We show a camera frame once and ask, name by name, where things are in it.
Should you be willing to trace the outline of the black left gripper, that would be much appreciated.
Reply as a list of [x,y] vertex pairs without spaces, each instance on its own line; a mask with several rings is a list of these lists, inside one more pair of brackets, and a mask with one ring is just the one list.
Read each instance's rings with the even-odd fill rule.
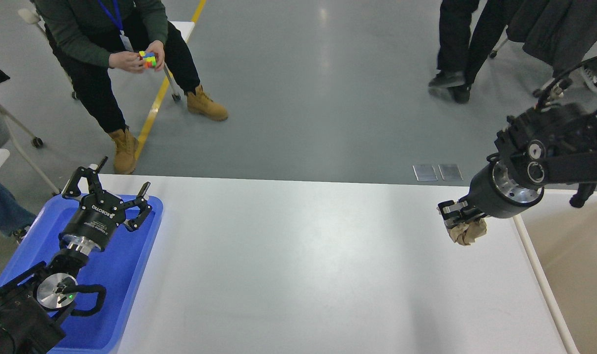
[[[77,199],[81,195],[80,180],[85,178],[89,192],[81,197],[80,206],[59,235],[63,247],[84,239],[90,240],[94,248],[103,252],[116,233],[118,224],[123,223],[129,232],[136,231],[152,210],[146,196],[151,185],[149,181],[141,186],[135,199],[126,202],[118,195],[103,190],[99,172],[107,160],[108,156],[105,156],[96,167],[78,167],[62,189],[63,199]],[[125,211],[131,208],[138,208],[139,212],[132,219],[125,219]]]

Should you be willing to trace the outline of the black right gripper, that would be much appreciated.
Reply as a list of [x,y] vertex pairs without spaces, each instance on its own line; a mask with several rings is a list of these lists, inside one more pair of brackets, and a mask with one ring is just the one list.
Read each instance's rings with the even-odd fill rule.
[[494,161],[474,175],[465,197],[438,203],[437,207],[444,225],[456,227],[484,216],[509,219],[539,203],[543,195],[544,187],[533,190],[521,186],[502,161]]

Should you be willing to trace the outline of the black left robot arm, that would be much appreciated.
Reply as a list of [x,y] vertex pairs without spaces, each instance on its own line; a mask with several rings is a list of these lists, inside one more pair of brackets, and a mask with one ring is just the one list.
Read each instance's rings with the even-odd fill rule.
[[150,182],[125,201],[104,190],[96,167],[80,166],[61,193],[79,204],[58,235],[60,250],[47,264],[39,262],[0,287],[0,354],[45,354],[65,337],[69,317],[90,317],[101,311],[107,289],[80,284],[78,275],[92,251],[105,251],[119,226],[138,230],[150,215]]

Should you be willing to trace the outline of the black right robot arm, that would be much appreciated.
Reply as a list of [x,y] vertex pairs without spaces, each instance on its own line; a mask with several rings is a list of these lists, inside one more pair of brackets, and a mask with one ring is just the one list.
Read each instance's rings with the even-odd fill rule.
[[597,110],[552,104],[554,86],[580,67],[564,70],[541,93],[536,105],[508,116],[497,132],[497,152],[470,182],[467,195],[438,204],[451,230],[485,217],[507,219],[538,204],[548,184],[577,184],[572,207],[583,207],[597,186]]

